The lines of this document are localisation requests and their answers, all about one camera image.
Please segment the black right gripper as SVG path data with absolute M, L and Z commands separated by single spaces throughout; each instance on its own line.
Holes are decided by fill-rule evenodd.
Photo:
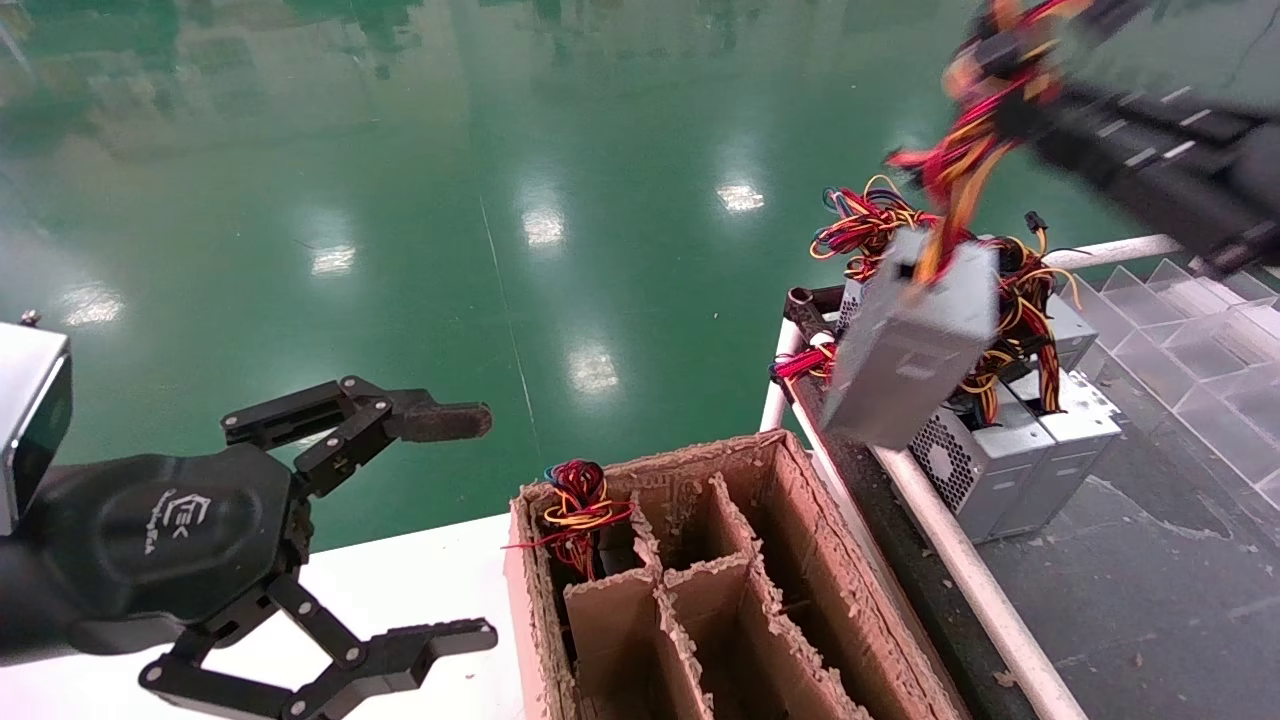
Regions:
M 1070 24 L 1105 41 L 1149 4 L 1082 1 Z M 1277 265 L 1279 127 L 1245 104 L 1065 85 L 1025 102 L 1025 142 L 1210 274 Z

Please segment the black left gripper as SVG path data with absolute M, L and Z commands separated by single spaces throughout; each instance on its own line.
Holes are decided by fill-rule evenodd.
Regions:
M 251 445 L 55 466 L 26 514 L 26 653 L 114 656 L 173 643 L 140 685 L 224 719 L 344 719 L 416 691 L 439 659 L 497 646 L 485 619 L 393 628 L 361 641 L 294 578 L 310 501 Z M 282 611 L 330 662 L 293 691 L 204 667 Z

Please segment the left gripper finger brownish pad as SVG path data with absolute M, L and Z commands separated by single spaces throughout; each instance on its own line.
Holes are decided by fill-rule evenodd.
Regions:
M 308 437 L 294 457 L 294 477 L 307 495 L 325 497 L 397 441 L 435 443 L 475 439 L 493 425 L 484 402 L 440 404 L 426 389 L 384 389 L 347 375 L 230 413 L 221 420 L 229 446 L 264 451 Z

